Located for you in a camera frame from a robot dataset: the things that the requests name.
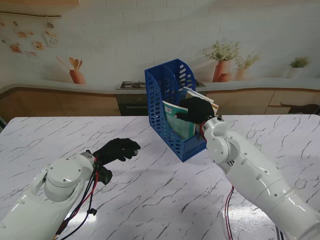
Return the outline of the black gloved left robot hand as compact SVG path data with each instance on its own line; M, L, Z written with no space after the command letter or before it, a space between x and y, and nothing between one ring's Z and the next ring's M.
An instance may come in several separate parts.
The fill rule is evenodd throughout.
M102 166L115 160L125 162L138 154L141 146L129 138L115 138L107 142L92 155Z

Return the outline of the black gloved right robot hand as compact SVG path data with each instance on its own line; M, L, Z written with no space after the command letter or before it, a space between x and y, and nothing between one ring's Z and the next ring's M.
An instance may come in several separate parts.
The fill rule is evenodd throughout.
M187 113L176 113L177 119L200 125L215 117L211 103L205 99L193 96L181 100L179 104L180 107L187 109Z

